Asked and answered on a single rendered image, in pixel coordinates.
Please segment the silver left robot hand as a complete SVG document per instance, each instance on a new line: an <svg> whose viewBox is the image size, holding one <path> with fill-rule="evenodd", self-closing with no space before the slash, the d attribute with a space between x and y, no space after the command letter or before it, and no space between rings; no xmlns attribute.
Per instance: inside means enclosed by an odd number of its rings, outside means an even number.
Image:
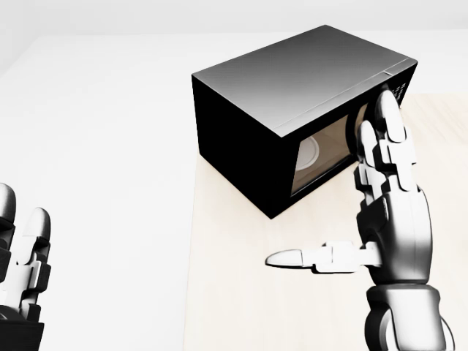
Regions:
<svg viewBox="0 0 468 351"><path fill-rule="evenodd" d="M38 322L38 296L46 291L51 271L50 216L35 208L23 234L16 235L15 213L15 193L0 183L0 318Z"/></svg>

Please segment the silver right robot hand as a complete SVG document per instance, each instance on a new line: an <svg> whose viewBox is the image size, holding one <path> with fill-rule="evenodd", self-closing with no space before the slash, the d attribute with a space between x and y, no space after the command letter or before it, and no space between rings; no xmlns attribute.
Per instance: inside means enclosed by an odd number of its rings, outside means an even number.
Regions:
<svg viewBox="0 0 468 351"><path fill-rule="evenodd" d="M356 219L361 246L329 241L318 249L291 249L265 260L267 266L313 273L354 273L366 266L375 284L425 284L432 234L429 206L412 177L412 135L393 93L377 97L374 115L358 128L355 187L364 199Z"/></svg>

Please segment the black microwave door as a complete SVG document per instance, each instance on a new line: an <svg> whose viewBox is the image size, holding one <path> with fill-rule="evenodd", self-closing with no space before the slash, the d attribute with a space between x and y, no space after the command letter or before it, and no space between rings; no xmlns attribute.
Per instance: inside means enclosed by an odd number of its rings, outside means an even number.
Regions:
<svg viewBox="0 0 468 351"><path fill-rule="evenodd" d="M370 89L328 114L335 118L334 122L301 141L292 182L293 197L304 188L314 189L326 182L356 158L358 128L371 118L377 97L382 91L391 90L400 103L415 69L412 65L401 72L383 72Z"/></svg>

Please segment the white microwave turntable plate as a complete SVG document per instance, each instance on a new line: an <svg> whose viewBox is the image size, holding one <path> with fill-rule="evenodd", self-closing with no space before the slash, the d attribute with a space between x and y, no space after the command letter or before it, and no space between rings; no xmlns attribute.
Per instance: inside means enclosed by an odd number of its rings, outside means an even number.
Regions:
<svg viewBox="0 0 468 351"><path fill-rule="evenodd" d="M307 137L299 145L295 170L305 170L312 166L317 161L319 155L320 148L317 141L312 136Z"/></svg>

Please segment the black microwave oven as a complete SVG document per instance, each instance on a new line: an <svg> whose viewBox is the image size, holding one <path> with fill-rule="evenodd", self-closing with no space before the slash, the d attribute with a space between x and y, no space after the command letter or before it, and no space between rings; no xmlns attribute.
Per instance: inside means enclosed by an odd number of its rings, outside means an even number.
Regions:
<svg viewBox="0 0 468 351"><path fill-rule="evenodd" d="M291 195L301 141L383 72L417 64L324 25L195 72L200 155L274 218L318 187Z"/></svg>

